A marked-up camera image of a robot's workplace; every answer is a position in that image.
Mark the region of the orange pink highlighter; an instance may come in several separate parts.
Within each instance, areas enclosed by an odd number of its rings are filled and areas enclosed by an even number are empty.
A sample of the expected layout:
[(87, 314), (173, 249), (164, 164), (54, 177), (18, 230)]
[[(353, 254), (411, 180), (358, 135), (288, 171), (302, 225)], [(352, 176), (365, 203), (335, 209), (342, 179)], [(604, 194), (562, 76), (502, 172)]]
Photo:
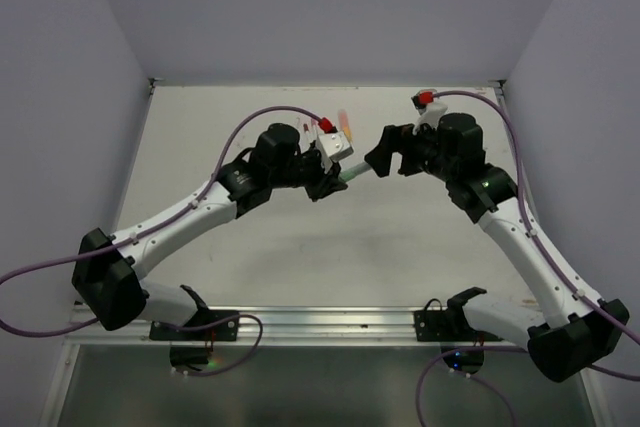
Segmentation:
[(351, 132), (349, 117), (344, 109), (338, 111), (338, 126), (339, 130), (344, 133), (349, 142), (353, 141), (353, 135)]

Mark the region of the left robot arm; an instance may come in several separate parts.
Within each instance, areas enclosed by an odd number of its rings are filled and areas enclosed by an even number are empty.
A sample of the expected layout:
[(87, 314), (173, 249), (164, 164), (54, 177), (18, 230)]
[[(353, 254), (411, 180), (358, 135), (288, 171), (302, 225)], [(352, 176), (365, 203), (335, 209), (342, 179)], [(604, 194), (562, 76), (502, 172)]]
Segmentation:
[(99, 228), (86, 234), (72, 284), (99, 323), (114, 331), (140, 319), (185, 339), (201, 337), (213, 320), (204, 300), (191, 287), (155, 284), (148, 275), (191, 241), (269, 201), (276, 189), (302, 188), (312, 201), (345, 190), (339, 163), (353, 152), (347, 135), (331, 129), (307, 150), (299, 142), (296, 128), (272, 124), (189, 197), (114, 234)]

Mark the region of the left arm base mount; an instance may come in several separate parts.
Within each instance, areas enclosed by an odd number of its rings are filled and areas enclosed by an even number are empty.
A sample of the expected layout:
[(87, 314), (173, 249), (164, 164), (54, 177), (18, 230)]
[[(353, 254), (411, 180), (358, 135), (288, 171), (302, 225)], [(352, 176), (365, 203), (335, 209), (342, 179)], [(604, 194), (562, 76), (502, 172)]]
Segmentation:
[[(231, 363), (224, 366), (212, 365), (215, 344), (237, 341), (242, 320), (250, 320), (258, 328), (253, 344), (243, 356)], [(233, 371), (252, 359), (263, 339), (264, 330), (264, 323), (256, 315), (232, 310), (207, 310), (197, 313), (183, 326), (155, 322), (150, 329), (149, 339), (168, 342), (201, 342), (202, 347), (171, 347), (169, 360), (171, 367), (185, 377), (208, 378)]]

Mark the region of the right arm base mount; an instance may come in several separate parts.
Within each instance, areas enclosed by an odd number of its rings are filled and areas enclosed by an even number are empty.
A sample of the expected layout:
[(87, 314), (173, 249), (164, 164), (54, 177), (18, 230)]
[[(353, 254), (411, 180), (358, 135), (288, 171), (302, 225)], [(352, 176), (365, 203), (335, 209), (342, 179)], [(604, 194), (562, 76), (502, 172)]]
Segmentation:
[[(412, 316), (416, 340), (437, 343), (442, 353), (453, 351), (459, 344), (478, 347), (486, 342), (501, 341), (494, 334), (471, 328), (459, 311), (450, 309), (436, 298), (415, 310)], [(455, 352), (442, 360), (448, 368), (470, 375), (478, 373), (484, 361), (483, 351)]]

